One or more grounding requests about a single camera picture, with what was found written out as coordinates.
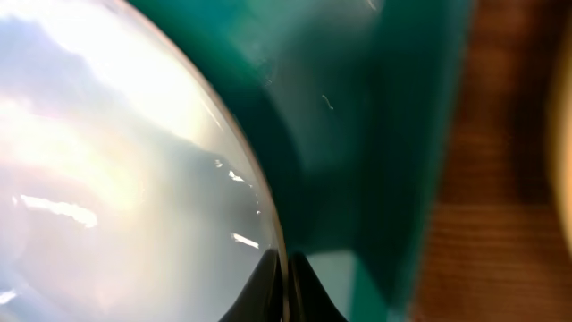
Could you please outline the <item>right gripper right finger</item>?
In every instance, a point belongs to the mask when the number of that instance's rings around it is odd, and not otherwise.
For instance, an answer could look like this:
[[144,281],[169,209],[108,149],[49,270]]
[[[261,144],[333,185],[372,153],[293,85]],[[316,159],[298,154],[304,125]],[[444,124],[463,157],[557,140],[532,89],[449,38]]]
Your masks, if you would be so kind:
[[303,254],[289,257],[288,270],[290,322],[348,322]]

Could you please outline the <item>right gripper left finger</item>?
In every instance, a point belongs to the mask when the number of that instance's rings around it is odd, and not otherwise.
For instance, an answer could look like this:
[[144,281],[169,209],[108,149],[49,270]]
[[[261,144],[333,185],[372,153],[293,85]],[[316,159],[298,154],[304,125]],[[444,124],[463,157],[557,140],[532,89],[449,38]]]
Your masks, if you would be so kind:
[[220,322],[281,322],[282,268],[277,250],[266,250]]

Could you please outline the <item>light blue plate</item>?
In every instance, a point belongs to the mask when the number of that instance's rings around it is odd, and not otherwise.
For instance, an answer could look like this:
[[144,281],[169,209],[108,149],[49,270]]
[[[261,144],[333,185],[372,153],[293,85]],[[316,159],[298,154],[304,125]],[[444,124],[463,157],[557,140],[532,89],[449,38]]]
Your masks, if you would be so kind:
[[1,4],[1,318],[220,321],[285,249],[200,71],[124,1]]

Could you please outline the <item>yellow-green plate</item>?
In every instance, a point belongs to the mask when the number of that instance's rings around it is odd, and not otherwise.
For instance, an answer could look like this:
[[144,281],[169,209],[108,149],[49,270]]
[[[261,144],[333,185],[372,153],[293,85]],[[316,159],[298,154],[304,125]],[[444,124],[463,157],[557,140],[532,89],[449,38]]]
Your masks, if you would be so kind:
[[547,168],[564,240],[571,253],[571,19],[563,30],[547,99]]

